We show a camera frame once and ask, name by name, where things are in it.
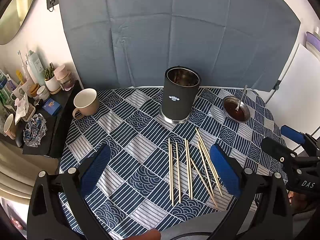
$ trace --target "beige fabric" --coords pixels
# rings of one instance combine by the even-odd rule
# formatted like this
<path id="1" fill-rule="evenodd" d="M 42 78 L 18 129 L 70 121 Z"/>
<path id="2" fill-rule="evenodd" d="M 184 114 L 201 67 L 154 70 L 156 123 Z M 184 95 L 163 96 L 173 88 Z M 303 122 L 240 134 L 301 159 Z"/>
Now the beige fabric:
<path id="1" fill-rule="evenodd" d="M 0 197 L 29 204 L 39 172 L 54 174 L 57 166 L 57 159 L 23 155 L 22 149 L 0 141 Z"/>

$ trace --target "wooden stick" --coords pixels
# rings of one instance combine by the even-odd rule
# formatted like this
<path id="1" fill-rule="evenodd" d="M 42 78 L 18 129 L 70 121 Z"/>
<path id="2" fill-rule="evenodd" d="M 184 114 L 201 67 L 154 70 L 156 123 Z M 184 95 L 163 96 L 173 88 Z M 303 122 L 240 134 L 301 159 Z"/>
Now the wooden stick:
<path id="1" fill-rule="evenodd" d="M 181 203 L 181 186 L 180 186 L 180 171 L 179 171 L 179 152 L 178 152 L 178 143 L 176 142 L 177 150 L 177 170 L 178 170 L 178 189 L 179 189 L 179 203 Z"/>
<path id="2" fill-rule="evenodd" d="M 190 151 L 189 151 L 189 142 L 187 140 L 187 149 L 188 149 L 188 162 L 189 162 L 189 176 L 190 176 L 190 189 L 191 189 L 191 199 L 193 199 L 193 186 L 192 186 L 192 169 L 190 162 Z"/>
<path id="3" fill-rule="evenodd" d="M 174 206 L 174 194 L 173 194 L 173 160 L 172 160 L 172 144 L 170 143 L 170 159 L 171 159 L 171 200 L 172 206 Z"/>
<path id="4" fill-rule="evenodd" d="M 188 158 L 188 150 L 187 150 L 187 139 L 184 139 L 184 146 L 186 148 L 186 161 L 187 161 L 187 177 L 188 177 L 188 191 L 189 198 L 191 198 L 191 188 L 190 188 L 190 173 L 189 173 L 189 158 Z"/>
<path id="5" fill-rule="evenodd" d="M 215 204 L 215 205 L 216 205 L 216 207 L 218 208 L 218 205 L 217 205 L 216 201 L 214 200 L 214 197 L 213 197 L 213 195 L 212 195 L 212 192 L 210 191 L 210 189 L 208 188 L 208 186 L 207 186 L 207 184 L 205 183 L 204 179 L 202 178 L 202 175 L 201 175 L 200 171 L 199 171 L 199 170 L 198 170 L 198 168 L 196 167 L 196 165 L 195 165 L 195 163 L 193 162 L 192 158 L 190 158 L 190 160 L 191 160 L 191 162 L 192 162 L 192 164 L 193 164 L 194 168 L 196 169 L 196 171 L 197 171 L 197 173 L 198 173 L 198 175 L 199 175 L 200 179 L 202 180 L 202 183 L 204 184 L 205 188 L 207 189 L 207 191 L 208 191 L 208 193 L 209 193 L 210 197 L 212 198 L 212 200 L 213 200 L 214 204 Z"/>
<path id="6" fill-rule="evenodd" d="M 170 138 L 168 138 L 168 155 L 169 155 L 169 195 L 170 200 L 172 199 L 171 196 L 171 155 L 170 155 Z"/>
<path id="7" fill-rule="evenodd" d="M 210 186 L 210 189 L 211 189 L 211 192 L 212 192 L 212 196 L 214 196 L 212 185 L 211 185 L 211 180 L 210 180 L 210 177 L 209 177 L 207 166 L 205 165 L 205 160 L 204 160 L 204 157 L 203 157 L 202 150 L 201 150 L 199 142 L 198 142 L 198 148 L 199 148 L 199 151 L 200 151 L 200 154 L 201 154 L 202 163 L 203 163 L 203 166 L 204 166 L 205 174 L 207 175 L 207 179 L 208 179 L 209 186 Z"/>
<path id="8" fill-rule="evenodd" d="M 204 155 L 205 155 L 205 157 L 207 159 L 207 162 L 208 162 L 209 167 L 211 169 L 211 172 L 213 174 L 214 180 L 216 181 L 216 184 L 217 184 L 218 190 L 220 192 L 220 195 L 221 195 L 221 197 L 223 197 L 223 194 L 222 194 L 222 191 L 221 191 L 221 187 L 220 187 L 220 183 L 219 183 L 219 176 L 218 176 L 218 173 L 216 171 L 216 168 L 214 167 L 214 165 L 213 165 L 213 163 L 212 163 L 212 161 L 210 159 L 209 152 L 208 152 L 207 148 L 205 147 L 205 144 L 204 144 L 204 142 L 202 140 L 202 137 L 201 137 L 201 135 L 200 135 L 200 133 L 199 133 L 197 128 L 196 128 L 196 132 L 198 134 L 198 138 L 200 140 L 200 144 L 202 145 Z"/>

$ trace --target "silver emblem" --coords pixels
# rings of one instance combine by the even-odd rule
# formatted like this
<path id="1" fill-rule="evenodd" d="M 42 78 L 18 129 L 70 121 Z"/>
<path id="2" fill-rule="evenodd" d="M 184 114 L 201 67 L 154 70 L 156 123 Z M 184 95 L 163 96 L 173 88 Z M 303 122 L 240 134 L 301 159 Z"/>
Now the silver emblem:
<path id="1" fill-rule="evenodd" d="M 177 97 L 174 97 L 174 96 L 169 96 L 169 98 L 172 100 L 172 101 L 179 101 L 180 98 L 177 98 Z"/>

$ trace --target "succulent plant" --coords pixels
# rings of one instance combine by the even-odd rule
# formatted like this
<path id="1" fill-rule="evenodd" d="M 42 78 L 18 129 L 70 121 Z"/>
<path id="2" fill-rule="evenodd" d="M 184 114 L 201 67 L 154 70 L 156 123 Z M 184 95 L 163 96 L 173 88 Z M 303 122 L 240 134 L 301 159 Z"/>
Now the succulent plant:
<path id="1" fill-rule="evenodd" d="M 48 81 L 50 79 L 52 79 L 54 77 L 54 68 L 52 67 L 51 63 L 50 63 L 50 67 L 49 68 L 46 68 L 44 70 L 44 80 L 45 81 Z"/>

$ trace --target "mirror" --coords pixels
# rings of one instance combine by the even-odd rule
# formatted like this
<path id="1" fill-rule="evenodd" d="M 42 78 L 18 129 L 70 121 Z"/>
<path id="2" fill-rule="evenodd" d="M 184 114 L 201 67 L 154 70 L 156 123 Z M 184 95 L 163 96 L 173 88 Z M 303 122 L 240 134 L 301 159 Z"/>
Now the mirror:
<path id="1" fill-rule="evenodd" d="M 18 33 L 33 0 L 11 0 L 0 18 L 0 45 L 11 41 Z"/>

